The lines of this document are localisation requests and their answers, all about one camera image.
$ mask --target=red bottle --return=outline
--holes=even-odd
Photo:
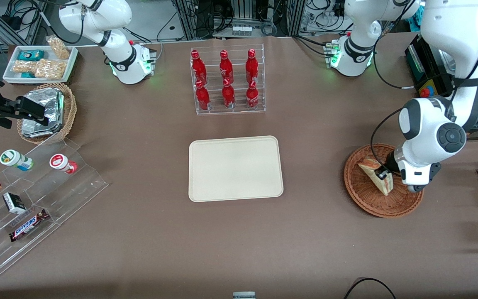
[[[256,59],[256,50],[248,50],[248,59],[246,61],[246,81],[258,81],[258,60]]]
[[[211,109],[211,103],[209,100],[209,92],[207,92],[207,89],[205,89],[204,84],[202,83],[202,80],[197,80],[195,83],[197,87],[197,100],[199,101],[199,107],[202,110],[210,110]]]
[[[234,83],[234,70],[232,68],[232,62],[228,58],[228,51],[220,51],[220,74],[222,79],[230,79],[230,84]]]
[[[193,58],[193,70],[195,71],[195,78],[201,80],[204,85],[207,84],[207,72],[205,70],[205,64],[200,59],[199,51],[191,51],[191,57]]]
[[[248,108],[256,108],[258,105],[258,96],[259,92],[256,88],[256,82],[252,81],[248,85],[248,89],[246,91],[246,104]]]
[[[222,97],[224,98],[224,106],[228,109],[235,107],[235,91],[230,83],[230,79],[226,78],[222,81]]]

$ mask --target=chocolate bar wrapper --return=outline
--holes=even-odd
[[[34,215],[26,223],[18,227],[12,233],[8,234],[8,236],[10,236],[10,241],[14,242],[15,240],[18,240],[19,238],[27,234],[29,231],[31,231],[33,228],[38,226],[38,224],[40,224],[43,220],[47,218],[49,218],[49,215],[47,214],[45,210],[38,212],[38,214]]]
[[[3,195],[3,199],[5,199],[8,212],[19,215],[27,210],[18,195],[7,192]]]

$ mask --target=aluminum foil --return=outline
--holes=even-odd
[[[45,107],[45,117],[48,125],[40,125],[36,121],[24,119],[21,133],[28,138],[49,136],[57,133],[63,127],[64,95],[58,88],[44,88],[31,91],[24,97]]]

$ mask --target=acrylic display rack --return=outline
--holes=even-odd
[[[78,146],[71,140],[58,142],[46,140],[25,156],[34,160],[34,166],[27,172],[8,167],[0,173],[0,274],[23,255],[33,249],[53,231],[77,212],[82,206],[105,189],[108,184],[100,174],[87,165],[77,152]],[[61,153],[75,161],[78,169],[66,174],[51,168],[49,159]],[[27,208],[20,215],[8,212],[2,195],[10,192],[19,195]],[[11,242],[9,233],[25,221],[45,209],[51,216],[19,240]]]
[[[248,83],[246,82],[246,60],[248,59],[248,50],[256,50],[256,59],[258,59],[258,82],[257,89],[259,92],[259,102],[255,110],[246,105],[246,91]],[[202,110],[197,101],[197,87],[195,82],[195,74],[193,71],[193,59],[191,59],[191,79],[193,81],[193,96],[195,100],[195,109],[197,114],[231,114],[231,113],[252,113],[265,112],[267,108],[267,99],[265,96],[265,50],[263,44],[241,45],[241,46],[218,46],[218,47],[197,47],[191,50],[199,51],[200,58],[205,63],[207,71],[207,91],[211,101],[210,110]],[[232,109],[224,106],[222,98],[222,76],[220,74],[220,51],[228,51],[228,57],[232,62],[234,83],[232,84],[235,91],[235,107]]]

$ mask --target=table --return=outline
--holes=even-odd
[[[378,45],[379,69],[397,85],[411,82],[403,51],[413,36],[389,34]],[[241,42],[264,42],[267,112],[197,116],[190,48]],[[478,141],[443,163],[403,218],[366,214],[344,187],[347,157],[413,91],[388,87],[373,68],[357,78],[327,70],[292,38],[166,44],[156,75],[134,86],[112,76],[99,48],[79,51],[69,138],[111,185],[0,276],[0,298],[231,298],[250,290],[260,299],[342,298],[359,277],[383,280],[399,298],[478,296]],[[189,200],[191,142],[263,135],[279,140],[281,197]],[[401,143],[396,119],[376,138]],[[0,153],[7,148],[32,144],[0,128]],[[364,282],[351,298],[389,296]]]

